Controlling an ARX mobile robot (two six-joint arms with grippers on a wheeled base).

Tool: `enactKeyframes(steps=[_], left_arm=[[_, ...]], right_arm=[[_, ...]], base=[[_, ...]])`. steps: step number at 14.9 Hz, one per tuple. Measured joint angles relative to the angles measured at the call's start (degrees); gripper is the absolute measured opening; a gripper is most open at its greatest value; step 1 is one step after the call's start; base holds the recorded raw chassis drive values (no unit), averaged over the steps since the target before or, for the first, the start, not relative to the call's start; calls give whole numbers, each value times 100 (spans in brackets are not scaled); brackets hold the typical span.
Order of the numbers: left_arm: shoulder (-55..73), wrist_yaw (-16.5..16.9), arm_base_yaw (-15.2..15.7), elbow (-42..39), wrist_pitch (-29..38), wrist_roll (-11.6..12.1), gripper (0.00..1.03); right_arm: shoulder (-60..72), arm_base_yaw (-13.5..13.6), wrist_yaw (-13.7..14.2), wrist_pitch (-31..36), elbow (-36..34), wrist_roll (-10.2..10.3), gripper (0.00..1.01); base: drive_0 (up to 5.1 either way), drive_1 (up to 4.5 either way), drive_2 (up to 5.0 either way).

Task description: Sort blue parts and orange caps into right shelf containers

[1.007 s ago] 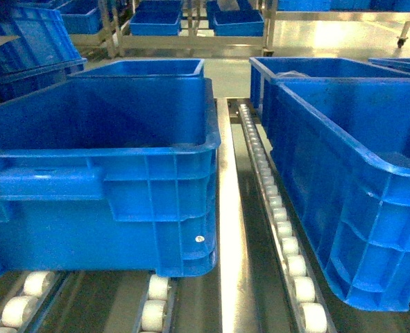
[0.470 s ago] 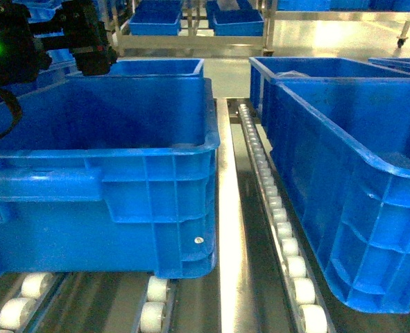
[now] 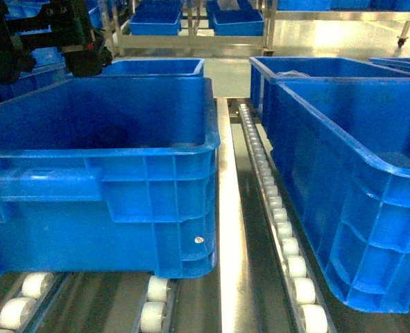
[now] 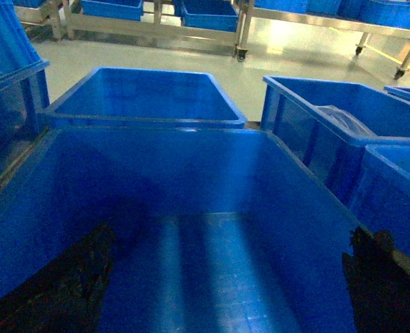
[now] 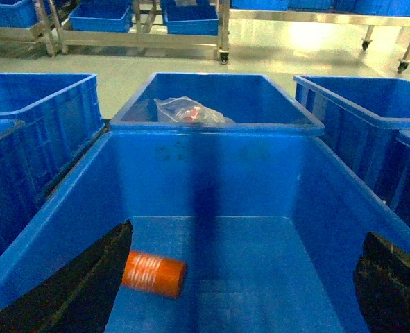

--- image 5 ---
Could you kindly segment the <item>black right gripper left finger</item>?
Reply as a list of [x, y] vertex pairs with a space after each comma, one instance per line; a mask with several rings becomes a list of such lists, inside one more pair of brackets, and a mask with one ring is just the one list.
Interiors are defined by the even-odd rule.
[[0, 332], [104, 332], [133, 237], [120, 223], [52, 276], [0, 310]]

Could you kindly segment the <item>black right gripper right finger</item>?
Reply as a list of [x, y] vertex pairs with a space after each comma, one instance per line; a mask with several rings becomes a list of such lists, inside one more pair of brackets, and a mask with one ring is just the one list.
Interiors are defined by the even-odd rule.
[[370, 332], [410, 332], [410, 254], [368, 232], [352, 274]]

